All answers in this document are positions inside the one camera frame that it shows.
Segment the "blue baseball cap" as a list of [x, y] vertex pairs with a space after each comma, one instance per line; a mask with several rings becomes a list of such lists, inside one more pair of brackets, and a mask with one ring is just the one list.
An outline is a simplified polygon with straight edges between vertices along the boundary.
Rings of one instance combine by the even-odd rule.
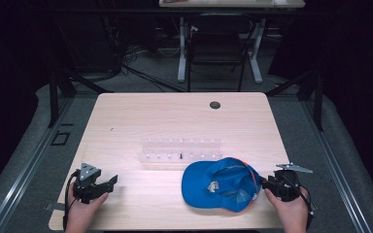
[[222, 208], [234, 213], [245, 210], [261, 190], [258, 172], [244, 161], [226, 157], [197, 161], [183, 173], [182, 195], [194, 208]]

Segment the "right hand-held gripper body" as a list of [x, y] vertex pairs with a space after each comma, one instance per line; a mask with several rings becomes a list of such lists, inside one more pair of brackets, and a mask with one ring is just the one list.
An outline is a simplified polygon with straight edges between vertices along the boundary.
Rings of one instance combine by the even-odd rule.
[[269, 176], [267, 188], [272, 193], [284, 202], [292, 201], [300, 195], [300, 181], [298, 172], [312, 174], [313, 171], [304, 167], [291, 163], [277, 164], [279, 170], [274, 172], [273, 176]]

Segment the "clear acrylic rack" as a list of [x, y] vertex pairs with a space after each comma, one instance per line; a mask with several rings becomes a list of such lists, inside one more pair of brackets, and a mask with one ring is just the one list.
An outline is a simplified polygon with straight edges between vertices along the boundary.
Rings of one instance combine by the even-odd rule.
[[144, 163], [191, 163], [222, 159], [220, 140], [202, 138], [144, 138], [139, 160]]

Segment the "person's left hand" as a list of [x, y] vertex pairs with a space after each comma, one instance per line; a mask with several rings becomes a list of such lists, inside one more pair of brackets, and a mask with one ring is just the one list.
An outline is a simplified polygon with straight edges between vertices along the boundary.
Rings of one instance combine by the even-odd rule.
[[73, 186], [68, 190], [68, 220], [65, 233], [86, 233], [98, 209], [108, 199], [109, 194], [103, 193], [89, 204], [76, 201], [73, 196]]

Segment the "black chair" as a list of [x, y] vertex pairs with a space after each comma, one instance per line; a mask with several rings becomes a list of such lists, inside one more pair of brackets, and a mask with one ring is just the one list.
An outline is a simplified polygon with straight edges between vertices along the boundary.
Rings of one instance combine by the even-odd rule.
[[191, 91], [193, 65], [241, 67], [237, 90], [241, 90], [250, 40], [255, 23], [245, 14], [201, 14], [190, 22], [186, 52], [186, 90]]

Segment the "white-legged desk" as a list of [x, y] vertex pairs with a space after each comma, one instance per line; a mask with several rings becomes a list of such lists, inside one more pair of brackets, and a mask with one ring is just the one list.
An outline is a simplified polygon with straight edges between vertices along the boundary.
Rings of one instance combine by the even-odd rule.
[[161, 7], [188, 9], [206, 7], [229, 8], [232, 11], [202, 12], [190, 21], [180, 22], [181, 56], [179, 73], [190, 80], [194, 65], [230, 65], [252, 67], [254, 81], [262, 82], [256, 56], [264, 31], [265, 20], [251, 17], [253, 7], [278, 10], [302, 9], [304, 0], [159, 0]]

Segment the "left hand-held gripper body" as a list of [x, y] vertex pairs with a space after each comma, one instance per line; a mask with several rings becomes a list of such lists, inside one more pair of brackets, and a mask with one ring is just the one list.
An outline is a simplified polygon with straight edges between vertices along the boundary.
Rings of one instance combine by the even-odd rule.
[[83, 163], [73, 186], [73, 196], [82, 203], [88, 204], [102, 194], [109, 193], [109, 183], [96, 184], [96, 180], [100, 176], [101, 170], [99, 168]]

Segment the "black metal stand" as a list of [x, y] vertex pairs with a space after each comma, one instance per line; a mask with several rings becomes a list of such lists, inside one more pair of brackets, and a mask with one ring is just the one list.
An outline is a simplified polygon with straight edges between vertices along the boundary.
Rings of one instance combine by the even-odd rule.
[[268, 97], [275, 96], [293, 85], [300, 84], [296, 97], [299, 101], [309, 101], [314, 95], [313, 122], [320, 131], [322, 128], [322, 100], [323, 100], [323, 77], [319, 69], [307, 71], [304, 74], [279, 84], [277, 87], [266, 92]]
[[77, 94], [72, 81], [77, 81], [98, 94], [111, 93], [111, 90], [100, 87], [75, 71], [62, 31], [56, 23], [51, 26], [51, 30], [48, 32], [46, 46], [48, 60], [52, 68], [50, 77], [51, 121], [49, 127], [53, 127], [60, 118], [58, 91], [61, 91], [66, 98], [74, 98]]

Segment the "person's right hand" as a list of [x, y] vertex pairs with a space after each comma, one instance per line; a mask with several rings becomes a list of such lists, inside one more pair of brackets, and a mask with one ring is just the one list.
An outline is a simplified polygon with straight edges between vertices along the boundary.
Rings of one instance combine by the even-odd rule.
[[264, 193], [276, 209], [285, 233], [307, 233], [308, 205], [301, 195], [290, 202], [283, 202], [267, 188]]

